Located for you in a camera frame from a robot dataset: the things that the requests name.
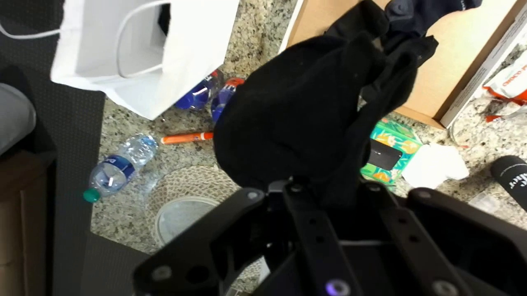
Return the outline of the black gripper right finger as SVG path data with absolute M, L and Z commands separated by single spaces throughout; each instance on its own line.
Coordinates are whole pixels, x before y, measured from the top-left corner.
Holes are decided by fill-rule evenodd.
M 360 200 L 378 217 L 423 296 L 527 296 L 527 231 L 432 189 L 406 197 L 376 182 Z

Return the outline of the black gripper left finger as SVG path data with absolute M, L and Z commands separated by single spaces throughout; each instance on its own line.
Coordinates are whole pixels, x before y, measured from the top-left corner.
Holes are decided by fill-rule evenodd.
M 227 296 L 241 271 L 269 272 L 250 296 L 352 296 L 352 274 L 312 189 L 278 180 L 233 192 L 133 271 L 136 296 Z

